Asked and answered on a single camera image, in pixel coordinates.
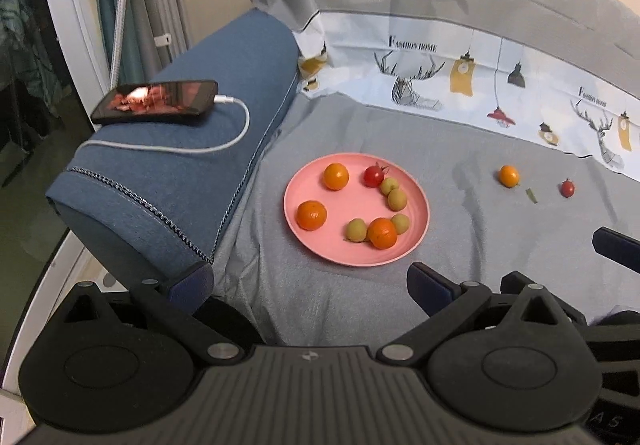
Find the orange tangerine with stem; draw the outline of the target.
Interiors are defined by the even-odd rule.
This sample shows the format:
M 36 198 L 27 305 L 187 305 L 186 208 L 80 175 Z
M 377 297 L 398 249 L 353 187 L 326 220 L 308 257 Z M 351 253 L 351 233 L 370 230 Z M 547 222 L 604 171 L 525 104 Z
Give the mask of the orange tangerine with stem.
M 375 249 L 390 249 L 396 245 L 397 238 L 396 227 L 389 218 L 378 217 L 368 226 L 367 240 Z

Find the grey curtain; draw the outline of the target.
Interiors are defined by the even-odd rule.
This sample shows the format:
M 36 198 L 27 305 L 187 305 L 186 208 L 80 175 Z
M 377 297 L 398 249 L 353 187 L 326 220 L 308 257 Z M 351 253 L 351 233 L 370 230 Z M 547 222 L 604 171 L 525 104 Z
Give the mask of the grey curtain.
M 127 40 L 138 41 L 136 76 L 122 83 L 148 81 L 191 47 L 182 0 L 129 0 Z

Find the small green longan front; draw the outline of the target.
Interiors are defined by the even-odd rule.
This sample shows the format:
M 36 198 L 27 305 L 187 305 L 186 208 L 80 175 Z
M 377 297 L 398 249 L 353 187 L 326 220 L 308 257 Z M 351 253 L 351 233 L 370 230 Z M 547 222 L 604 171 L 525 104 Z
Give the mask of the small green longan front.
M 345 227 L 345 238 L 351 243 L 363 243 L 367 235 L 368 225 L 362 218 L 350 220 Z

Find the yellow-green longan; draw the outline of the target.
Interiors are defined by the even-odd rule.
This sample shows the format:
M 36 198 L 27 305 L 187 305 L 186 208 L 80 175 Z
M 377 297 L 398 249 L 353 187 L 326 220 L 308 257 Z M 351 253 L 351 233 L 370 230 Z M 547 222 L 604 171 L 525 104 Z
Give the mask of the yellow-green longan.
M 411 220 L 406 214 L 397 213 L 390 220 L 398 235 L 405 234 L 411 226 Z

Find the red cherry tomato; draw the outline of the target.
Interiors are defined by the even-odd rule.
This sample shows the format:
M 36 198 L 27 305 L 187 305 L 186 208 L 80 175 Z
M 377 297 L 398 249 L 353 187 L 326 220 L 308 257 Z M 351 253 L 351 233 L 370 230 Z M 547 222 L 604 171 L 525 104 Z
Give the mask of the red cherry tomato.
M 379 163 L 369 165 L 362 174 L 363 184 L 369 188 L 376 188 L 386 177 L 387 166 Z
M 575 191 L 576 191 L 576 186 L 574 182 L 569 178 L 564 179 L 560 185 L 561 196 L 566 199 L 571 198 L 574 196 Z

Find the pink round plate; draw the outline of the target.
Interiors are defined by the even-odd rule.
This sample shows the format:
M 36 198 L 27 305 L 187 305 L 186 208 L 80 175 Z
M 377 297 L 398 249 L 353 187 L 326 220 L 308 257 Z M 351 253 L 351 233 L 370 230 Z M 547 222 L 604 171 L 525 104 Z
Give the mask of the pink round plate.
M 323 172 L 331 163 L 341 163 L 349 171 L 349 182 L 342 190 L 332 191 L 323 184 Z M 408 231 L 398 237 L 395 246 L 385 250 L 369 243 L 350 243 L 344 235 L 347 223 L 356 217 L 371 222 L 393 214 L 383 195 L 363 182 L 364 171 L 375 163 L 387 168 L 408 197 L 402 210 L 409 217 Z M 297 207 L 306 200 L 317 200 L 328 211 L 326 223 L 316 231 L 305 231 L 295 220 Z M 406 257 L 420 246 L 431 220 L 427 197 L 410 174 L 393 162 L 358 152 L 327 154 L 300 168 L 285 187 L 283 212 L 288 227 L 306 249 L 326 261 L 350 267 L 382 266 Z

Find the small green leaf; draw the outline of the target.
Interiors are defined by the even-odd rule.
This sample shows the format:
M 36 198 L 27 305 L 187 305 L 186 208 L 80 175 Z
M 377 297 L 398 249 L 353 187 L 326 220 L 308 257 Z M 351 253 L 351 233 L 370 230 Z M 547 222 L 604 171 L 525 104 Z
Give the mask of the small green leaf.
M 527 188 L 525 192 L 526 192 L 526 196 L 531 202 L 533 202 L 533 204 L 538 203 L 537 197 L 535 196 L 534 192 L 530 188 Z

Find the white round door frame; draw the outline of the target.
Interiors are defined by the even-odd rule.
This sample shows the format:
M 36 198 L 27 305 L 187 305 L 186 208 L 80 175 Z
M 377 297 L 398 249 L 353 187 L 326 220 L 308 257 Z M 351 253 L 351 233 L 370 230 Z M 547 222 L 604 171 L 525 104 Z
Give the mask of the white round door frame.
M 1 0 L 1 364 L 65 237 L 46 192 L 93 128 L 55 0 Z

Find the black smartphone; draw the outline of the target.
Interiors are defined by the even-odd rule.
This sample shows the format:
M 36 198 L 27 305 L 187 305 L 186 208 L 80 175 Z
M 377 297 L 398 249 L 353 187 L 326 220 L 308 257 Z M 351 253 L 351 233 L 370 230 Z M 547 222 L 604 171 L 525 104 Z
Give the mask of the black smartphone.
M 90 119 L 98 125 L 189 123 L 208 115 L 217 94 L 218 83 L 213 80 L 119 85 L 96 105 Z

